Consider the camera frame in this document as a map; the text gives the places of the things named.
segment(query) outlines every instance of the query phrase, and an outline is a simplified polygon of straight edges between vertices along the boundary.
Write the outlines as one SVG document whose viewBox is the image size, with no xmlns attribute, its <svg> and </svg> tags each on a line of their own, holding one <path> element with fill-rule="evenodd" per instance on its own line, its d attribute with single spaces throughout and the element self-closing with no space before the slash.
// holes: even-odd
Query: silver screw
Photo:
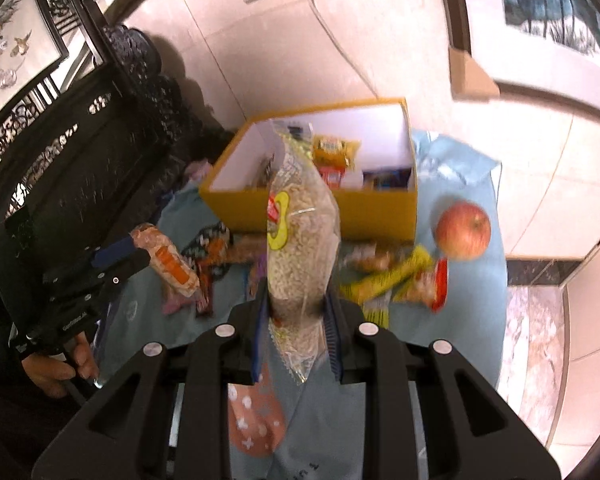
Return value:
<svg viewBox="0 0 600 480">
<path fill-rule="evenodd" d="M 235 334 L 235 328 L 233 325 L 225 323 L 216 327 L 216 335 L 218 337 L 231 337 L 233 334 Z"/>
<path fill-rule="evenodd" d="M 156 357 L 162 353 L 162 345 L 155 342 L 147 343 L 144 345 L 144 348 L 142 348 L 142 352 L 144 352 L 144 355 L 147 357 Z"/>
<path fill-rule="evenodd" d="M 375 323 L 360 323 L 360 326 L 358 327 L 358 330 L 360 330 L 360 333 L 362 335 L 376 335 L 378 332 L 380 332 L 380 329 L 378 328 L 378 325 L 376 325 Z"/>
<path fill-rule="evenodd" d="M 451 346 L 449 341 L 445 341 L 444 339 L 438 339 L 435 343 L 433 343 L 433 349 L 442 355 L 451 354 L 451 351 L 454 349 Z"/>
</svg>

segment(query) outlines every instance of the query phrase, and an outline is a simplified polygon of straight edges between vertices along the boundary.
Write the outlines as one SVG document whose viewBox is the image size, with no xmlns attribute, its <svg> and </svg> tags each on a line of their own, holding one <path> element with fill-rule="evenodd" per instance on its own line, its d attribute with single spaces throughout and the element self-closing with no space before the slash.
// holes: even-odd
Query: human hand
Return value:
<svg viewBox="0 0 600 480">
<path fill-rule="evenodd" d="M 62 386 L 61 381 L 74 378 L 76 372 L 83 379 L 98 377 L 98 367 L 84 332 L 78 334 L 74 339 L 75 348 L 72 351 L 72 358 L 77 369 L 41 354 L 32 354 L 22 361 L 22 367 L 29 379 L 47 396 L 54 399 L 61 399 L 66 395 L 66 389 Z"/>
</svg>

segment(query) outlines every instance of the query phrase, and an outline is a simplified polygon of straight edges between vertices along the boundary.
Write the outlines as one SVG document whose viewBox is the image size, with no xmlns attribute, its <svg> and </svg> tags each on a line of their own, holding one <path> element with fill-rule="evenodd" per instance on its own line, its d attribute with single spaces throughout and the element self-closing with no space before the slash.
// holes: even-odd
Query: black wooden furniture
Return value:
<svg viewBox="0 0 600 480">
<path fill-rule="evenodd" d="M 96 64 L 64 92 L 51 67 L 0 112 L 0 222 L 26 200 L 52 267 L 146 221 L 184 167 L 217 157 L 231 133 L 190 113 L 142 32 L 109 25 L 93 0 L 39 3 L 63 40 L 81 29 Z"/>
</svg>

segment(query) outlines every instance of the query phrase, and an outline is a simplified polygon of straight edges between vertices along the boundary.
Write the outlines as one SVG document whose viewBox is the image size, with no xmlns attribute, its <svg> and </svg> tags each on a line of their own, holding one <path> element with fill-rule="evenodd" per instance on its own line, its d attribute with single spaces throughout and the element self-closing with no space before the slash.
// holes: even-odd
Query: framed painting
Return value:
<svg viewBox="0 0 600 480">
<path fill-rule="evenodd" d="M 50 1 L 5 0 L 0 6 L 0 112 L 68 55 Z"/>
<path fill-rule="evenodd" d="M 495 82 L 600 110 L 600 12 L 592 0 L 464 4 L 470 53 Z"/>
</svg>

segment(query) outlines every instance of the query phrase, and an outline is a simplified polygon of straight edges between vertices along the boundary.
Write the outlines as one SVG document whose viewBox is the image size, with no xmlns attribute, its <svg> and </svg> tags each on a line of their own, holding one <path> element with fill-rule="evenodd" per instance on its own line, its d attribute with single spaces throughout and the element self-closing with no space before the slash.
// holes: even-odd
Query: orange label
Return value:
<svg viewBox="0 0 600 480">
<path fill-rule="evenodd" d="M 189 281 L 189 275 L 182 268 L 181 262 L 176 260 L 165 246 L 158 249 L 155 256 L 179 284 L 184 285 Z"/>
</svg>

